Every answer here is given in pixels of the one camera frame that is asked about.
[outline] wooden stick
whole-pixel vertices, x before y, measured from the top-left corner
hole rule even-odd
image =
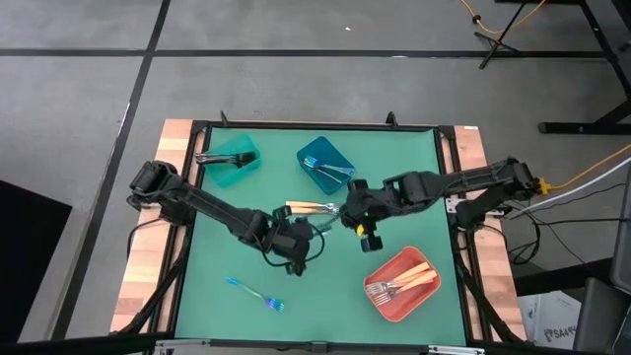
[[[409,290],[409,289],[411,289],[414,286],[418,286],[418,285],[423,284],[423,283],[425,283],[427,281],[433,280],[436,276],[438,276],[438,274],[434,270],[424,272],[416,280],[414,280],[414,281],[408,283],[407,285],[401,287],[400,289],[396,290],[396,293],[403,292],[405,290]]]
[[[427,262],[423,262],[422,264],[416,265],[416,266],[412,267],[411,269],[403,272],[402,274],[394,277],[392,279],[392,281],[395,281],[395,282],[396,281],[400,281],[400,280],[402,280],[404,278],[407,278],[409,276],[415,275],[415,274],[417,274],[417,273],[419,273],[421,271],[425,271],[428,268],[430,268],[430,265]]]
[[[318,207],[323,203],[305,202],[305,201],[285,201],[285,205],[292,207]]]

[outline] black floor stripe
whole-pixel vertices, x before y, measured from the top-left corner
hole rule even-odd
[[[131,57],[147,55],[145,49],[114,48],[0,48],[0,56]]]
[[[379,57],[484,58],[488,50],[366,50],[366,49],[160,49],[157,57]],[[605,58],[601,51],[498,51],[499,58]]]
[[[378,49],[40,49],[0,48],[0,56],[27,57],[407,57],[484,58],[487,50],[378,50]],[[605,58],[598,50],[523,50],[518,54],[498,51],[496,58]]]
[[[147,45],[147,50],[149,52],[155,50],[156,45],[158,44],[158,39],[160,38],[160,33],[164,26],[165,18],[167,17],[170,5],[171,0],[163,0],[158,14],[158,19],[156,20],[156,25],[154,26],[151,39]],[[134,88],[131,91],[131,97],[129,98],[127,111],[120,123],[120,130],[118,132],[118,136],[116,137],[109,161],[107,162],[101,186],[97,192],[85,238],[83,244],[81,245],[79,258],[61,305],[55,328],[52,332],[52,340],[60,340],[66,337],[68,326],[70,325],[70,320],[72,319],[72,314],[75,306],[77,305],[81,287],[83,286],[83,281],[86,277],[86,273],[88,272],[90,258],[92,257],[95,244],[97,243],[101,223],[103,222],[105,210],[107,209],[107,202],[109,201],[111,190],[116,179],[116,174],[118,173],[118,167],[120,166],[122,154],[125,149],[125,145],[127,144],[127,139],[129,138],[129,132],[131,131],[131,126],[136,115],[136,110],[138,109],[138,103],[140,102],[145,82],[147,81],[152,60],[152,56],[145,56],[142,64],[140,65],[140,70],[138,76],[136,77]]]

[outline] concrete floor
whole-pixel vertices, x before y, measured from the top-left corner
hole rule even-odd
[[[590,4],[613,46],[627,40],[608,1]],[[160,0],[3,1],[0,48],[144,48],[160,5]],[[502,28],[516,10],[491,0],[471,5],[492,28]],[[473,31],[457,0],[180,0],[171,5],[158,47],[483,49]],[[599,50],[578,7],[546,5],[505,41],[528,50]],[[51,330],[140,61],[0,57],[0,83],[6,88],[0,98],[0,163],[11,167],[0,171],[0,178],[74,207],[23,340],[47,338]],[[629,142],[536,131],[541,120],[592,121],[619,104],[624,94],[606,62],[496,60],[484,71],[477,65],[477,59],[154,59],[68,336],[108,331],[127,234],[137,220],[125,203],[127,186],[153,157],[166,118],[217,118],[223,109],[233,119],[381,122],[393,110],[401,123],[477,125],[490,162],[512,155],[553,182]],[[616,175],[595,189],[622,179]],[[618,189],[540,217],[610,217],[620,204]],[[534,237],[527,220],[504,228],[510,247]],[[556,230],[584,260],[612,254],[614,224]],[[579,261],[544,230],[533,262],[552,269]]]

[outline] wooden table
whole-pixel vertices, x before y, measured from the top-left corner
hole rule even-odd
[[[177,168],[178,172],[181,172],[189,145],[192,125],[193,120],[190,119],[167,119],[155,159],[171,163]],[[455,126],[455,132],[461,168],[467,170],[486,166],[487,162],[484,157],[482,140],[477,127]],[[191,143],[194,144],[194,152],[201,152],[202,142],[203,135],[197,135],[196,141]],[[446,170],[451,172],[454,166],[448,140],[444,137],[442,143]],[[197,176],[196,164],[191,164],[189,176]],[[472,192],[467,197],[473,198],[479,193]],[[138,223],[157,218],[159,212],[159,207],[143,210],[140,213]],[[487,218],[485,224],[501,229],[499,220],[495,218]],[[126,326],[156,289],[163,256],[165,255],[168,231],[169,225],[161,221],[141,228],[136,232],[111,322],[111,330],[119,330]],[[177,229],[173,259],[179,253],[184,232],[185,227]],[[462,245],[464,245],[463,238],[463,235],[459,236]],[[520,338],[526,339],[504,239],[495,231],[482,229],[475,234],[475,246],[484,294],[511,331]],[[468,255],[465,251],[462,252],[462,255],[465,263],[469,266]],[[163,301],[157,330],[167,329],[167,319],[171,311],[172,298],[173,286]],[[473,338],[482,339],[482,325],[478,309],[468,291],[467,305]],[[493,335],[494,339],[499,341],[499,337],[495,332]]]

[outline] cable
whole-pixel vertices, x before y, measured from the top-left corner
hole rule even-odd
[[[134,235],[136,234],[136,231],[138,231],[140,228],[143,228],[147,225],[150,225],[158,221],[162,221],[162,218],[156,218],[151,221],[143,222],[131,229],[131,232],[129,232],[129,237],[127,237],[127,258],[129,258],[129,255],[131,254],[131,245],[133,244]]]
[[[322,245],[319,247],[319,251],[317,252],[316,255],[312,256],[312,257],[308,257],[305,262],[307,261],[311,261],[313,259],[315,259],[316,257],[322,255],[322,252],[324,251],[324,234],[322,233],[322,231],[320,229],[318,229],[316,226],[314,226],[313,224],[307,222],[310,226],[312,226],[312,228],[317,232],[317,234],[319,235],[319,238],[322,240]]]
[[[593,179],[593,180],[591,180],[591,181],[589,181],[587,183],[584,183],[581,186],[579,186],[579,187],[577,187],[577,188],[575,188],[573,190],[570,190],[568,192],[565,192],[563,194],[560,194],[560,195],[552,197],[552,198],[548,198],[548,199],[543,200],[543,201],[541,201],[539,203],[535,203],[535,204],[531,205],[530,207],[526,207],[524,209],[521,209],[521,210],[519,210],[518,214],[516,214],[515,216],[513,216],[513,217],[511,217],[509,219],[515,219],[515,218],[521,216],[522,214],[526,213],[527,211],[529,211],[531,209],[534,209],[534,208],[539,207],[539,206],[546,205],[546,204],[548,204],[548,203],[550,203],[552,201],[556,201],[558,199],[561,199],[561,198],[567,197],[567,196],[569,196],[571,194],[574,194],[574,193],[576,193],[576,192],[578,192],[578,191],[580,191],[580,190],[582,190],[582,189],[584,189],[584,188],[586,188],[586,187],[588,187],[588,186],[590,186],[590,185],[602,180],[603,178],[606,178],[607,176],[609,176],[613,172],[615,172],[618,169],[624,167],[629,162],[631,162],[631,158],[627,158],[625,161],[623,161],[622,163],[618,164],[617,166],[611,168],[610,170],[608,170],[606,173],[602,174],[601,176],[596,177],[595,179]]]
[[[539,226],[536,225],[536,222],[534,221],[534,216],[532,216],[530,213],[526,213],[526,215],[534,225],[535,240],[534,242],[526,243],[522,246],[508,250],[508,253],[513,253],[517,250],[520,251],[513,257],[513,260],[511,260],[511,263],[513,265],[524,265],[526,263],[529,263],[539,253],[539,248],[541,247],[541,229],[539,229]],[[528,248],[530,247],[533,247],[530,254],[526,258],[522,258],[522,254],[524,254],[526,250],[528,250]]]
[[[625,151],[627,151],[629,148],[631,148],[631,144],[628,144],[626,147],[624,147],[624,148],[620,149],[619,151],[617,151],[617,152],[615,152],[615,153],[611,154],[610,156],[608,156],[608,157],[604,158],[603,160],[599,161],[598,163],[596,163],[596,164],[592,165],[592,166],[591,166],[591,167],[589,167],[587,170],[585,170],[584,172],[582,172],[582,173],[578,174],[577,176],[570,178],[570,180],[569,180],[569,181],[567,181],[567,182],[565,182],[565,183],[563,183],[563,184],[560,184],[560,185],[558,185],[558,186],[555,186],[555,185],[549,185],[549,186],[548,186],[548,189],[559,189],[559,188],[564,188],[564,187],[567,187],[567,186],[568,186],[568,185],[570,185],[572,182],[574,182],[574,181],[578,180],[579,178],[584,177],[587,173],[589,173],[589,172],[591,172],[592,170],[594,170],[594,169],[598,168],[599,166],[603,165],[604,163],[606,163],[606,162],[610,161],[611,159],[613,159],[613,158],[615,158],[615,157],[619,156],[620,154],[622,154],[622,153],[624,153]]]
[[[521,203],[519,203],[518,201],[513,201],[513,202],[515,202],[515,203],[519,204],[519,205],[520,205],[520,206],[522,206],[522,207],[525,207],[524,205],[522,205],[522,204],[521,204]],[[530,214],[530,213],[526,213],[526,215],[527,215],[528,217],[530,217],[530,218],[531,218],[531,220],[536,220],[536,221],[538,221],[538,222],[540,222],[540,223],[545,223],[545,222],[543,222],[540,218],[535,217],[534,215],[532,215],[532,214]],[[583,260],[580,256],[576,255],[576,253],[575,253],[575,252],[573,252],[573,251],[570,249],[570,247],[568,247],[568,246],[567,246],[567,245],[563,242],[563,240],[561,239],[561,237],[559,237],[559,235],[558,235],[558,234],[556,234],[556,231],[554,231],[554,229],[552,228],[552,226],[546,225],[546,227],[550,229],[550,232],[552,232],[552,234],[554,235],[554,238],[556,238],[556,240],[557,240],[557,241],[559,241],[559,243],[561,244],[561,246],[563,246],[563,248],[564,248],[564,249],[565,249],[568,253],[570,253],[573,257],[575,257],[578,261],[580,261],[583,265],[585,265],[585,266],[586,266],[586,268],[587,268],[587,269],[588,269],[588,270],[589,270],[589,271],[590,271],[593,275],[596,275],[596,274],[595,274],[592,270],[590,270],[590,267],[588,266],[588,264],[587,264],[587,263],[586,263],[586,262],[585,262],[585,261],[584,261],[584,260]]]
[[[582,199],[586,199],[586,198],[588,198],[588,197],[592,197],[592,196],[594,196],[594,195],[595,195],[595,194],[597,194],[597,193],[607,192],[607,191],[609,191],[609,190],[615,189],[616,187],[620,187],[620,186],[624,186],[624,185],[626,185],[626,183],[625,183],[625,182],[621,182],[621,183],[615,184],[615,185],[613,185],[613,186],[610,186],[610,187],[608,187],[608,188],[604,188],[604,189],[602,189],[602,190],[594,191],[594,192],[592,192],[592,193],[590,193],[590,194],[587,194],[587,195],[585,195],[585,196],[583,196],[583,197],[577,197],[577,198],[573,198],[573,199],[571,199],[571,200],[569,200],[569,201],[566,201],[566,202],[555,203],[555,204],[553,204],[552,206],[548,206],[548,207],[543,207],[543,208],[535,209],[534,211],[530,211],[530,213],[536,213],[536,212],[539,212],[539,211],[545,211],[545,210],[548,210],[548,209],[551,209],[551,208],[554,208],[554,207],[563,206],[563,205],[566,205],[566,204],[572,203],[572,202],[574,202],[574,201],[579,201],[579,200],[582,200]]]
[[[534,14],[537,10],[539,10],[539,8],[541,7],[541,5],[543,5],[545,3],[546,0],[541,0],[540,3],[538,3],[537,6],[534,7],[534,9],[532,9],[529,13],[527,13],[527,15],[525,15],[521,20],[517,21],[514,25],[511,26],[511,29],[514,29],[515,27],[523,24],[530,16],[532,16],[532,14]],[[504,30],[501,31],[495,31],[495,30],[489,30],[486,27],[484,27],[484,25],[482,25],[482,21],[480,21],[480,17],[479,15],[475,14],[475,12],[473,11],[473,9],[471,8],[471,6],[469,4],[466,3],[465,0],[460,0],[460,2],[466,7],[466,9],[469,11],[469,14],[471,14],[471,17],[473,18],[473,21],[475,22],[475,24],[477,26],[480,27],[480,29],[484,30],[486,33],[489,33],[491,35],[498,35],[504,32]]]
[[[169,291],[171,284],[175,278],[179,276],[182,271],[183,261],[186,259],[190,247],[190,239],[184,238],[182,241],[181,249],[177,254],[177,258],[172,264],[171,268],[162,279],[162,281],[156,286],[156,290],[151,294],[145,305],[134,316],[127,326],[123,329],[116,331],[115,333],[132,333],[137,334],[142,329],[142,326],[147,322],[151,313],[160,304],[160,301],[164,298],[167,291]]]
[[[553,221],[553,222],[542,222],[537,223],[539,226],[553,226],[557,224],[564,223],[586,223],[586,222],[629,222],[631,218],[586,218],[586,219],[576,219],[576,220],[562,220],[562,221]]]

